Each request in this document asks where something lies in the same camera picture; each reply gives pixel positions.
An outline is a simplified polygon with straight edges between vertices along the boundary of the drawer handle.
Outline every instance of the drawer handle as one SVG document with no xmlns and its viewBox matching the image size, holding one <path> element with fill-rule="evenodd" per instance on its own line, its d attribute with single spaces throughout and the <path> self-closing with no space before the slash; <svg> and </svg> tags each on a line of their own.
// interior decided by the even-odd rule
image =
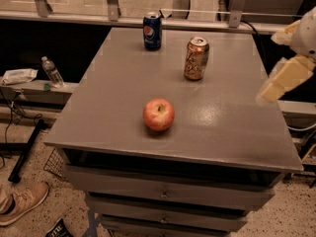
<svg viewBox="0 0 316 237">
<path fill-rule="evenodd" d="M 160 223 L 162 223 L 162 224 L 168 224 L 168 221 L 167 221 L 166 217 L 163 217 L 163 218 L 160 220 Z"/>
<path fill-rule="evenodd" d="M 169 196 L 167 195 L 166 192 L 163 192 L 163 194 L 160 195 L 160 199 L 166 199 L 168 198 Z"/>
</svg>

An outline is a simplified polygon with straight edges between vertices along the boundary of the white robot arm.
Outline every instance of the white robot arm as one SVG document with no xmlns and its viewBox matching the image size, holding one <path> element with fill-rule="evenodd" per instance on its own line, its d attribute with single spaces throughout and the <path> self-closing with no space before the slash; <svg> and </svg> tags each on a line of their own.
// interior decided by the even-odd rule
<svg viewBox="0 0 316 237">
<path fill-rule="evenodd" d="M 286 92 L 307 81 L 316 65 L 316 7 L 284 30 L 275 33 L 272 40 L 286 44 L 297 54 L 290 60 L 282 58 L 257 95 L 257 103 L 274 103 Z"/>
</svg>

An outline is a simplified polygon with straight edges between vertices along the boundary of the can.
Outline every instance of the can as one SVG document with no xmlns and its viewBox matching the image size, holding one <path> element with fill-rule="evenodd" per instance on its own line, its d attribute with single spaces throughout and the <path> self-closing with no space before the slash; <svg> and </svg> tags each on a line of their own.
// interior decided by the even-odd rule
<svg viewBox="0 0 316 237">
<path fill-rule="evenodd" d="M 149 12 L 143 19 L 144 45 L 148 50 L 157 50 L 161 46 L 162 26 L 158 13 Z"/>
<path fill-rule="evenodd" d="M 185 77 L 199 80 L 203 77 L 208 62 L 209 44 L 206 39 L 193 37 L 187 47 Z"/>
</svg>

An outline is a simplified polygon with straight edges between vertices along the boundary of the white object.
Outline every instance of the white object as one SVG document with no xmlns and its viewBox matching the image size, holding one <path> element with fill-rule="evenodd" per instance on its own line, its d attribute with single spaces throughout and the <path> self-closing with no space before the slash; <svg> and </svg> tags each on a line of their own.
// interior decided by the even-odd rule
<svg viewBox="0 0 316 237">
<path fill-rule="evenodd" d="M 264 83 L 256 101 L 274 103 L 286 92 L 303 84 L 313 76 L 316 65 L 316 7 L 306 13 L 300 21 L 275 33 L 272 40 L 289 45 L 297 53 L 290 60 L 282 59 Z"/>
<path fill-rule="evenodd" d="M 64 86 L 63 79 L 56 68 L 52 60 L 48 59 L 46 56 L 41 58 L 42 64 L 41 67 L 46 72 L 51 84 L 53 87 L 60 88 Z"/>
<path fill-rule="evenodd" d="M 32 68 L 7 70 L 3 75 L 1 83 L 3 85 L 28 83 L 33 81 L 37 75 L 38 71 Z"/>
</svg>

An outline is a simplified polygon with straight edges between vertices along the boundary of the gold can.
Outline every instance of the gold can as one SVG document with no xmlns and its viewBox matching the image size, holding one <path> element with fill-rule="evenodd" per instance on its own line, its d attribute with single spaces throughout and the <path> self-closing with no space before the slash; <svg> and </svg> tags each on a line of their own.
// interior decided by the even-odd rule
<svg viewBox="0 0 316 237">
<path fill-rule="evenodd" d="M 209 44 L 206 39 L 193 37 L 187 48 L 185 77 L 199 80 L 203 77 L 208 62 Z"/>
</svg>

